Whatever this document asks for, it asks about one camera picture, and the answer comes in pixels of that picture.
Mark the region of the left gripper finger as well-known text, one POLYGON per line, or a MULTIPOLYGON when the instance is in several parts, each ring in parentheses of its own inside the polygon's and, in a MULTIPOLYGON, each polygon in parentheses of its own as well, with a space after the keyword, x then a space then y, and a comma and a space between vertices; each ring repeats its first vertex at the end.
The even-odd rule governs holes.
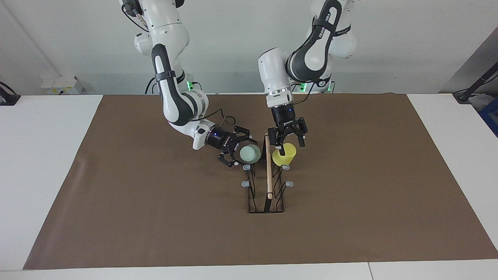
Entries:
POLYGON ((282 140, 279 134, 279 129, 277 127, 268 129, 269 144, 274 146, 275 149, 279 151, 279 154, 283 155, 282 140))
POLYGON ((306 122, 304 118, 298 118, 295 119, 295 121, 296 121, 295 135, 297 135, 298 143, 300 147, 305 147, 305 135, 306 133, 308 133, 306 122))

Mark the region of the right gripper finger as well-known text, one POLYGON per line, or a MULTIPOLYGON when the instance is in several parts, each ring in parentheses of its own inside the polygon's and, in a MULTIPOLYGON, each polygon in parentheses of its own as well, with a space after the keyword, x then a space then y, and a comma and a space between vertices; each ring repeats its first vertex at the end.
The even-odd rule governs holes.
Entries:
POLYGON ((242 126, 234 126, 233 133, 238 142, 248 141, 253 145, 258 145, 258 142, 251 137, 250 130, 242 126))
POLYGON ((226 165, 227 167, 234 167, 239 165, 239 161, 237 161, 232 155, 230 154, 219 154, 217 156, 217 159, 223 164, 226 165))

